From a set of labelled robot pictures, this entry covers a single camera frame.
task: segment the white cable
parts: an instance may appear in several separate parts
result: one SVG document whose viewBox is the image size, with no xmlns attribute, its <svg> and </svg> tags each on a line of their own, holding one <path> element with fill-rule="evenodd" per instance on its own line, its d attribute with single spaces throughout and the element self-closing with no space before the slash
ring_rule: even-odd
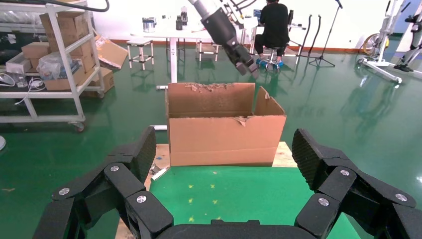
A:
<svg viewBox="0 0 422 239">
<path fill-rule="evenodd" d="M 0 84 L 0 86 L 8 86 L 8 87 L 13 87 L 13 86 L 15 86 L 16 85 L 16 82 L 14 81 L 14 79 L 10 76 L 10 75 L 8 75 L 8 74 L 5 74 L 5 73 L 0 73 L 0 76 L 7 76 L 7 77 L 9 77 L 12 81 L 13 81 L 13 85 L 7 85 L 7 84 Z"/>
<path fill-rule="evenodd" d="M 44 85 L 44 82 L 40 78 L 31 78 L 31 80 L 28 82 L 28 93 L 26 93 L 26 96 L 19 102 L 15 103 L 15 105 L 19 105 L 22 103 L 29 95 L 29 92 L 38 92 L 45 89 L 45 85 L 43 88 L 39 88 L 40 86 Z"/>
</svg>

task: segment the silver canister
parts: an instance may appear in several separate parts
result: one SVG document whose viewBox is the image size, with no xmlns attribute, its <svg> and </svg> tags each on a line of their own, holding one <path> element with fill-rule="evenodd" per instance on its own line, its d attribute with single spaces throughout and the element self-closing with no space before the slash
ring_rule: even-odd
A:
<svg viewBox="0 0 422 239">
<path fill-rule="evenodd" d="M 144 32 L 155 32 L 155 25 L 154 17 L 142 18 Z"/>
</svg>

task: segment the white stool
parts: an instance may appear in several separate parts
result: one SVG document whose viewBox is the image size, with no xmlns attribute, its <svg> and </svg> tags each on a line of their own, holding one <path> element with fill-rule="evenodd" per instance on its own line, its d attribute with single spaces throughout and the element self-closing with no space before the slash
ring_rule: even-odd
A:
<svg viewBox="0 0 422 239">
<path fill-rule="evenodd" d="M 198 43 L 196 39 L 195 52 L 199 52 L 199 61 L 202 61 L 203 54 L 215 55 L 215 61 L 217 61 L 219 47 L 220 45 L 214 43 L 202 43 L 202 40 Z"/>
<path fill-rule="evenodd" d="M 145 62 L 152 60 L 152 65 L 154 65 L 154 43 L 152 40 L 145 39 L 145 38 L 137 38 L 133 40 L 129 40 L 126 42 L 127 44 L 127 51 L 129 55 L 129 67 L 132 68 L 132 62 L 139 62 L 142 64 L 142 69 L 145 70 Z M 151 45 L 151 55 L 148 55 L 145 59 L 144 57 L 144 46 Z M 130 56 L 130 47 L 137 46 L 139 48 L 139 55 L 135 57 Z"/>
<path fill-rule="evenodd" d="M 268 70 L 268 65 L 272 65 L 273 69 L 275 68 L 277 71 L 280 69 L 280 66 L 278 65 L 277 61 L 277 50 L 283 49 L 282 47 L 267 47 L 267 49 L 271 50 L 270 57 L 268 59 L 265 59 L 264 61 L 267 62 L 265 65 L 265 70 Z"/>
</svg>

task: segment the green mat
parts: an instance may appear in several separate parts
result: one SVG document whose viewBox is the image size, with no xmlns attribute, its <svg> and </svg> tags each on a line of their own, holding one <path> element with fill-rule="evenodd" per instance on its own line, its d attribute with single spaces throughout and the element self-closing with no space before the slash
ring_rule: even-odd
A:
<svg viewBox="0 0 422 239">
<path fill-rule="evenodd" d="M 172 167 L 150 191 L 178 224 L 259 220 L 262 225 L 293 225 L 309 197 L 297 168 Z M 358 239 L 341 215 L 329 239 Z"/>
</svg>

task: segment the white shelving cart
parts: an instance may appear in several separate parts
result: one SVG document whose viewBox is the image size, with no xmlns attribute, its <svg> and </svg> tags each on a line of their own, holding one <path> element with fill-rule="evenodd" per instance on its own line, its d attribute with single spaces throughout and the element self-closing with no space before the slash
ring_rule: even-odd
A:
<svg viewBox="0 0 422 239">
<path fill-rule="evenodd" d="M 78 0 L 71 3 L 87 6 L 86 0 Z M 28 116 L 1 116 L 0 123 L 68 122 L 70 124 L 73 124 L 76 127 L 77 131 L 83 131 L 85 128 L 85 125 L 84 125 L 85 115 L 82 109 L 81 101 L 79 100 L 79 95 L 83 91 L 97 91 L 100 97 L 104 96 L 103 76 L 101 75 L 101 71 L 100 71 L 100 62 L 98 60 L 97 47 L 95 44 L 94 31 L 93 31 L 89 12 L 88 11 L 84 12 L 84 17 L 86 19 L 86 22 L 88 23 L 89 34 L 84 36 L 77 42 L 73 43 L 72 45 L 65 47 L 63 43 L 62 34 L 60 32 L 59 24 L 57 22 L 56 13 L 60 11 L 72 10 L 71 7 L 60 6 L 60 5 L 49 4 L 49 3 L 43 4 L 43 5 L 37 5 L 37 4 L 0 2 L 0 10 L 48 13 L 50 21 L 51 21 L 51 25 L 53 26 L 54 35 L 56 37 L 57 44 L 59 46 L 59 51 L 64 63 L 66 74 L 68 76 L 69 85 L 71 88 L 70 91 L 66 91 L 66 92 L 41 91 L 41 92 L 29 92 L 29 93 L 28 91 L 10 92 L 10 91 L 2 91 L 0 89 L 0 99 L 24 99 L 24 103 L 29 113 Z M 88 79 L 82 85 L 76 86 L 75 81 L 73 79 L 72 71 L 70 68 L 70 62 L 68 61 L 68 58 L 66 57 L 66 55 L 87 41 L 91 41 L 96 65 L 94 67 L 93 73 L 88 77 Z M 95 75 L 98 75 L 99 77 L 100 86 L 88 86 L 88 84 L 92 81 Z M 64 99 L 64 98 L 74 100 L 76 110 L 78 113 L 77 115 L 39 116 L 31 102 L 31 99 Z"/>
</svg>

